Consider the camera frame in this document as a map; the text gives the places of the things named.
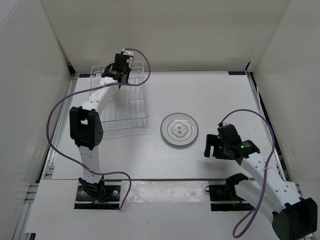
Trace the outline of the white plate with dark rim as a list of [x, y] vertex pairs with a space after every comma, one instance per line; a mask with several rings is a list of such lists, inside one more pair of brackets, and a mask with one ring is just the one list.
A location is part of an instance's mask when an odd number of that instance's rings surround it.
[[160, 134], [173, 147], [187, 147], [197, 139], [199, 126], [193, 117], [175, 112], [166, 116], [160, 125]]

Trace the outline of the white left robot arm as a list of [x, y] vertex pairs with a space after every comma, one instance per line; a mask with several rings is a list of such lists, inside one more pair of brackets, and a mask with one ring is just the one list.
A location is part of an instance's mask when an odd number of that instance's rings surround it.
[[104, 135], [100, 114], [107, 103], [119, 91], [121, 84], [128, 83], [131, 72], [130, 62], [134, 59], [132, 52], [122, 50], [117, 53], [114, 63], [108, 65], [101, 73], [97, 90], [79, 107], [69, 111], [70, 137], [78, 147], [83, 168], [83, 177], [79, 183], [93, 200], [100, 200], [105, 194], [104, 177], [93, 174], [100, 172], [99, 147]]

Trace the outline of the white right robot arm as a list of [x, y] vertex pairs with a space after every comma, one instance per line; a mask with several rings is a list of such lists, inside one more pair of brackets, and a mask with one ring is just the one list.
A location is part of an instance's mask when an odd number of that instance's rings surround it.
[[224, 184], [205, 187], [213, 203], [234, 202], [229, 210], [257, 210], [272, 225], [281, 240], [300, 240], [317, 230], [318, 205], [303, 198], [289, 183], [269, 168], [260, 149], [242, 140], [232, 124], [220, 125], [218, 134], [207, 134], [204, 156], [236, 161], [254, 180], [243, 173], [226, 178]]

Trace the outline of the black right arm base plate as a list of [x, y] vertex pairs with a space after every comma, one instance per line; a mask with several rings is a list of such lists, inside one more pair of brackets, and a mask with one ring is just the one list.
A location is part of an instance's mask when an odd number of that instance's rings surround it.
[[212, 212], [243, 212], [254, 209], [244, 199], [229, 193], [225, 185], [207, 185], [204, 191], [209, 194]]

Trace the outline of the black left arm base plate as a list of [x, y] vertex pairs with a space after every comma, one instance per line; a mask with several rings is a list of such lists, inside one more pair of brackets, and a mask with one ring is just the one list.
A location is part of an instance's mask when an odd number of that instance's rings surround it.
[[120, 207], [121, 185], [106, 184], [98, 193], [89, 193], [79, 183], [74, 201], [76, 210], [117, 210]]

